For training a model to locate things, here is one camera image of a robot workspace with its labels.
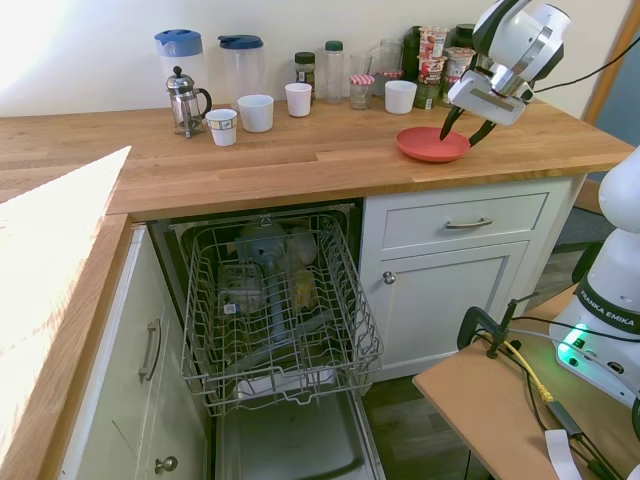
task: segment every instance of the french press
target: french press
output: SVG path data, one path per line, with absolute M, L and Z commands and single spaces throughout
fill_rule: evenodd
M 173 73 L 167 80 L 167 90 L 171 97 L 173 120 L 176 123 L 175 133 L 183 133 L 187 138 L 198 132 L 204 132 L 202 124 L 204 116 L 211 110 L 211 95 L 204 88 L 193 88 L 194 81 L 184 75 L 180 67 L 173 67 Z M 197 95 L 201 93 L 207 101 L 202 114 L 198 106 Z

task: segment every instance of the cable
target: cable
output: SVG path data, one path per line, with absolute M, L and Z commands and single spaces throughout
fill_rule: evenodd
M 625 48 L 622 51 L 622 53 L 620 55 L 618 55 L 616 58 L 614 58 L 610 62 L 604 64 L 603 66 L 601 66 L 597 70 L 594 70 L 593 72 L 589 73 L 588 75 L 585 75 L 584 77 L 576 78 L 575 80 L 571 80 L 570 82 L 558 83 L 556 85 L 551 85 L 550 87 L 541 88 L 540 90 L 536 90 L 534 93 L 542 93 L 542 92 L 546 92 L 548 90 L 553 90 L 554 88 L 566 87 L 568 85 L 573 85 L 574 83 L 578 83 L 578 82 L 581 82 L 583 80 L 586 80 L 587 78 L 593 77 L 596 73 L 600 73 L 605 68 L 609 68 L 611 65 L 616 63 L 622 57 L 624 57 L 629 52 L 629 50 L 631 50 L 633 47 L 635 47 L 637 45 L 638 42 L 640 42 L 640 37 L 636 38 L 631 43 L 631 45 L 629 45 L 627 48 Z
M 546 338 L 546 339 L 551 340 L 551 341 L 553 341 L 555 343 L 561 343 L 562 345 L 566 345 L 567 347 L 569 347 L 574 352 L 577 352 L 581 357 L 585 357 L 589 361 L 591 361 L 591 362 L 593 362 L 593 363 L 595 363 L 597 365 L 600 365 L 605 371 L 609 372 L 611 374 L 611 376 L 613 376 L 613 378 L 617 379 L 620 383 L 622 383 L 625 387 L 627 387 L 631 391 L 631 393 L 633 393 L 636 396 L 636 398 L 640 399 L 640 392 L 638 392 L 638 390 L 633 385 L 631 385 L 631 382 L 629 382 L 629 380 L 624 378 L 622 375 L 618 375 L 617 373 L 615 373 L 607 365 L 605 365 L 600 360 L 598 360 L 597 357 L 592 357 L 590 355 L 586 355 L 582 350 L 580 350 L 575 345 L 572 345 L 571 343 L 567 343 L 567 342 L 564 342 L 562 340 L 558 340 L 556 338 L 553 338 L 551 335 L 546 335 L 544 333 L 539 333 L 539 332 L 532 332 L 530 330 L 520 330 L 520 329 L 512 328 L 509 331 L 511 333 L 520 333 L 522 335 L 532 335 L 534 337 Z
M 483 340 L 485 340 L 486 342 L 491 342 L 492 340 L 490 340 L 491 338 L 491 334 L 489 334 L 488 332 L 486 332 L 484 329 L 480 329 L 480 330 L 476 330 L 475 335 L 477 335 L 478 337 L 482 338 Z M 513 352 L 513 349 L 515 347 L 513 347 L 513 345 L 511 345 L 510 343 L 503 343 L 502 346 L 508 346 L 511 347 L 510 351 Z M 522 369 L 522 371 L 526 374 L 527 376 L 527 389 L 529 391 L 529 398 L 531 399 L 531 406 L 533 408 L 533 414 L 536 418 L 536 421 L 538 422 L 538 425 L 540 426 L 540 428 L 542 429 L 542 431 L 546 432 L 547 430 L 549 430 L 546 425 L 544 424 L 544 422 L 542 421 L 542 418 L 540 418 L 540 412 L 538 411 L 538 405 L 536 404 L 535 401 L 535 396 L 533 395 L 533 389 L 531 388 L 531 381 L 533 380 L 529 370 L 527 368 L 524 367 L 524 365 L 522 365 L 520 362 L 518 362 L 515 358 L 507 355 L 504 351 L 502 350 L 498 350 L 498 352 L 500 352 L 502 355 L 504 355 L 504 357 L 513 362 L 515 365 L 517 365 L 518 367 L 520 367 L 520 369 Z M 582 437 L 584 437 L 593 448 L 590 448 L 588 445 L 586 445 L 584 443 L 584 440 L 582 440 Z M 577 438 L 577 441 L 580 442 L 581 445 L 583 445 L 587 451 L 593 456 L 593 458 L 596 460 L 596 462 L 599 462 L 600 464 L 604 464 L 607 467 L 609 467 L 609 469 L 611 470 L 611 472 L 618 476 L 621 480 L 622 477 L 620 477 L 620 474 L 616 471 L 616 469 L 609 463 L 609 461 L 605 458 L 605 456 L 602 454 L 602 452 L 600 452 L 600 450 L 598 449 L 598 447 L 593 443 L 593 441 L 587 436 L 586 433 L 582 433 L 582 437 Z M 580 457 L 587 465 L 589 465 L 589 463 L 591 462 L 586 455 L 584 455 L 582 452 L 580 452 L 577 448 L 575 448 L 573 445 L 571 445 L 571 443 L 569 443 L 569 448 L 571 449 L 571 451 L 573 451 L 573 453 L 575 453 L 578 457 Z
M 467 454 L 467 466 L 464 469 L 464 480 L 467 480 L 467 475 L 469 475 L 469 464 L 471 463 L 471 450 Z
M 493 340 L 493 337 L 491 336 L 490 333 L 485 332 L 485 333 L 476 333 L 476 335 L 480 336 L 480 337 L 484 337 L 484 338 L 488 338 Z M 504 342 L 502 344 L 504 347 L 506 347 L 507 349 L 509 349 L 509 351 L 511 351 L 511 353 L 518 359 L 518 361 L 520 362 L 520 365 L 522 366 L 522 368 L 524 368 L 527 373 L 529 375 L 531 375 L 531 379 L 533 380 L 533 383 L 536 385 L 536 387 L 538 388 L 538 393 L 540 393 L 540 396 L 542 397 L 542 400 L 545 403 L 550 403 L 553 402 L 553 396 L 551 395 L 551 392 L 549 392 L 549 390 L 547 390 L 547 388 L 542 384 L 542 382 L 538 379 L 538 376 L 536 375 L 536 373 L 533 371 L 533 368 L 531 368 L 531 365 L 529 365 L 529 363 L 524 359 L 524 357 L 522 355 L 520 355 L 520 352 L 518 352 L 518 350 L 516 350 L 516 348 L 511 345 L 508 342 Z
M 611 465 L 609 460 L 607 460 L 605 456 L 602 455 L 600 450 L 598 450 L 598 447 L 596 447 L 593 444 L 591 439 L 585 433 L 583 433 L 582 436 L 578 437 L 577 440 L 580 443 L 580 445 L 582 445 L 591 454 L 593 458 L 595 458 L 596 460 L 599 460 L 601 463 L 606 465 L 616 478 L 618 478 L 619 480 L 624 480 L 622 475 L 620 475 L 620 473 L 618 473 L 618 471 L 613 467 L 613 465 Z
M 616 337 L 615 335 L 609 335 L 608 333 L 595 332 L 593 330 L 586 330 L 586 329 L 583 329 L 583 328 L 577 328 L 575 325 L 571 325 L 569 323 L 556 322 L 554 320 L 546 320 L 544 318 L 539 318 L 539 317 L 522 316 L 522 317 L 513 317 L 511 320 L 512 321 L 513 320 L 535 320 L 536 322 L 542 322 L 542 323 L 546 323 L 548 325 L 559 325 L 561 327 L 575 328 L 576 330 L 580 330 L 581 332 L 585 332 L 585 333 L 588 333 L 590 335 L 595 335 L 597 337 L 611 338 L 613 340 L 620 340 L 621 342 L 640 343 L 640 339 Z

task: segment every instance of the red bowl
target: red bowl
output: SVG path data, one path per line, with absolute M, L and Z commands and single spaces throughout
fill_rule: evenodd
M 406 155 L 432 163 L 453 162 L 471 148 L 469 139 L 456 132 L 450 132 L 440 141 L 441 130 L 436 127 L 408 128 L 398 133 L 396 144 Z

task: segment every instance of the spice jar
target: spice jar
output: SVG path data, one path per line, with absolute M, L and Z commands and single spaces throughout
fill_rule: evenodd
M 311 102 L 316 98 L 316 55 L 313 52 L 298 52 L 295 54 L 296 83 L 311 85 Z

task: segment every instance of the dishwasher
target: dishwasher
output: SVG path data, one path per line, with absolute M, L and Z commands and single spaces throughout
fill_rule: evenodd
M 360 219 L 342 203 L 149 223 L 215 480 L 384 480 L 360 399 L 383 348 Z

